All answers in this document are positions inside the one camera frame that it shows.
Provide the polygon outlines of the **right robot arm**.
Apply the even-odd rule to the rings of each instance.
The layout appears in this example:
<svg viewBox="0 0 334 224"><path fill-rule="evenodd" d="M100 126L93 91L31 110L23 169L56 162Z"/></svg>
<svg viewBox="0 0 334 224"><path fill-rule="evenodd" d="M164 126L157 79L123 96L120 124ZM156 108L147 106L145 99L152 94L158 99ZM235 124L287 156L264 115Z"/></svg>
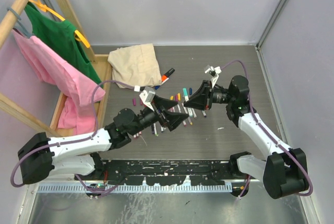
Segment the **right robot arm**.
<svg viewBox="0 0 334 224"><path fill-rule="evenodd" d="M228 119L244 132L264 155L265 160L250 152L233 154L229 159L229 173L235 179L249 175L261 182L273 199L292 194L312 192L307 173L305 152L292 148L261 120L249 99L248 79L241 75L232 78L227 89L203 80L199 89L185 100L184 105L200 111L210 110L214 103L225 104Z"/></svg>

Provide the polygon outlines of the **grey cap white marker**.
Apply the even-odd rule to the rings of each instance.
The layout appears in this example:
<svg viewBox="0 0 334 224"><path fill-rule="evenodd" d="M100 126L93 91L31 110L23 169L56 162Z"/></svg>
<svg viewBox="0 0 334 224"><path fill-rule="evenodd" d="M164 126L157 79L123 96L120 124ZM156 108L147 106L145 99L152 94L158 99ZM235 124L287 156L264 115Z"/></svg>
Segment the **grey cap white marker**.
<svg viewBox="0 0 334 224"><path fill-rule="evenodd" d="M191 108L191 110L192 110L193 117L197 118L197 114L196 114L195 110L193 108Z"/></svg>

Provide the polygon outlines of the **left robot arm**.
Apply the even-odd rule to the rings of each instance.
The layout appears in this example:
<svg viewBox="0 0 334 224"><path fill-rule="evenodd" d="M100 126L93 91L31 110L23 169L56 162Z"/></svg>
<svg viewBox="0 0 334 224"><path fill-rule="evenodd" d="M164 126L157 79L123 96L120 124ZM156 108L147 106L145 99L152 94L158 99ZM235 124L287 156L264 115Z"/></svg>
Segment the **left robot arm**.
<svg viewBox="0 0 334 224"><path fill-rule="evenodd" d="M121 109L111 124L96 132L67 137L47 137L45 132L33 135L18 151L23 184L35 184L58 174L101 179L104 166L96 152L122 148L132 136L156 122L175 130L188 118L187 113L172 112L175 106L176 101L155 96L138 114Z"/></svg>

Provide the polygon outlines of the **green cap rainbow pen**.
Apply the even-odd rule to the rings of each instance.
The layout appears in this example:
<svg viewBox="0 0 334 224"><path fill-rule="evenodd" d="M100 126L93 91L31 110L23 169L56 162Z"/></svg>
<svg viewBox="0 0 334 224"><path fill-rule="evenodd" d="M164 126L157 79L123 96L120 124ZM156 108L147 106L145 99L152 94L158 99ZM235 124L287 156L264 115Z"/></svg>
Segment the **green cap rainbow pen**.
<svg viewBox="0 0 334 224"><path fill-rule="evenodd" d="M159 136L159 135L158 135L158 130L157 130L156 123L153 124L153 130L154 130L154 134L155 134L155 136Z"/></svg>

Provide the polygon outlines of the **teal cap white marker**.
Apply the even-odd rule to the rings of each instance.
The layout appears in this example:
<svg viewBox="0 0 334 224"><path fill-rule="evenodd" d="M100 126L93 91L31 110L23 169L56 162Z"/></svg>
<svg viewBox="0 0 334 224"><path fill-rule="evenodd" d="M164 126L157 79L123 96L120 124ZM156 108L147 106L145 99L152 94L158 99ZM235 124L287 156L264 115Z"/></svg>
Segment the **teal cap white marker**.
<svg viewBox="0 0 334 224"><path fill-rule="evenodd" d="M184 95L184 98L185 98L185 102L187 102L189 100L189 97L188 97L188 93L187 93L187 89L186 88L183 88L183 95ZM186 107L186 109L188 110L189 116L192 117L193 113L192 113L191 108Z"/></svg>

